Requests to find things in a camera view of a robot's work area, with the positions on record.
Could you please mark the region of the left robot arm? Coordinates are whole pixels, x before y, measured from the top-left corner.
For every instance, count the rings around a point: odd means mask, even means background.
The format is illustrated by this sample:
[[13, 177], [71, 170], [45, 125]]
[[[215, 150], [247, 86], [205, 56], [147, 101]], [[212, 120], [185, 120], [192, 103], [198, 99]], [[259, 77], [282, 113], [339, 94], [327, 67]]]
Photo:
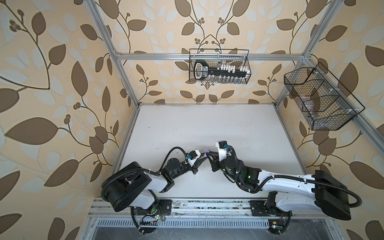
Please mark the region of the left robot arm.
[[157, 204], [155, 192], [168, 192], [175, 185], [175, 179], [188, 172], [197, 174], [208, 158], [198, 150], [187, 153], [181, 147], [174, 147], [156, 172], [132, 162], [102, 183], [101, 198], [109, 202], [115, 212], [127, 207], [154, 208]]

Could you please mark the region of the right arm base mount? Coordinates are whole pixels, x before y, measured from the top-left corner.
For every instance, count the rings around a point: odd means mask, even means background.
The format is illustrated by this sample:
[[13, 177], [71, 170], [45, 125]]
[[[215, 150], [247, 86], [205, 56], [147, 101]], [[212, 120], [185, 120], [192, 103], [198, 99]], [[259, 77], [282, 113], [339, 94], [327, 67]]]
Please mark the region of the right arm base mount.
[[289, 212], [283, 212], [276, 206], [268, 207], [267, 200], [249, 201], [253, 217], [288, 217]]

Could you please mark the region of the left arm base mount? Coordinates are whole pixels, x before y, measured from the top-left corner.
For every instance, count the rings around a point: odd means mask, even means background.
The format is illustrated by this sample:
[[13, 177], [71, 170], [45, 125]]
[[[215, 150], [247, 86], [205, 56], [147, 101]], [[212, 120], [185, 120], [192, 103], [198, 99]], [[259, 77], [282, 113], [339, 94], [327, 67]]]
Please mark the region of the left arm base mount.
[[148, 209], [134, 207], [133, 213], [138, 216], [168, 216], [171, 214], [172, 202], [170, 199], [157, 199]]

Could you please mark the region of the purple round charging case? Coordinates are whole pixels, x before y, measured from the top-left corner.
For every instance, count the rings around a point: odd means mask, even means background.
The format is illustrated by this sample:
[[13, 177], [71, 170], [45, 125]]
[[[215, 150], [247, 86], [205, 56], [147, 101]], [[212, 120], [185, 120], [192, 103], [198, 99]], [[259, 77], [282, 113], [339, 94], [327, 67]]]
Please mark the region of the purple round charging case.
[[209, 152], [210, 152], [210, 150], [205, 150], [203, 157], [206, 157], [207, 153], [209, 153]]

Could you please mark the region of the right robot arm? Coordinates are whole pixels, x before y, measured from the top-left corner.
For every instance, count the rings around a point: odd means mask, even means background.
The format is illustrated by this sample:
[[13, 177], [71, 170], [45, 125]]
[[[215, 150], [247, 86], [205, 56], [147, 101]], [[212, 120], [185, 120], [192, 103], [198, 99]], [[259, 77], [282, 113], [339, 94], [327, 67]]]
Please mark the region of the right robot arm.
[[351, 209], [363, 200], [329, 173], [316, 170], [312, 175], [284, 175], [248, 167], [226, 142], [217, 143], [216, 152], [207, 151], [212, 170], [222, 171], [240, 190], [257, 194], [268, 192], [266, 209], [282, 212], [321, 211], [337, 220], [351, 220]]

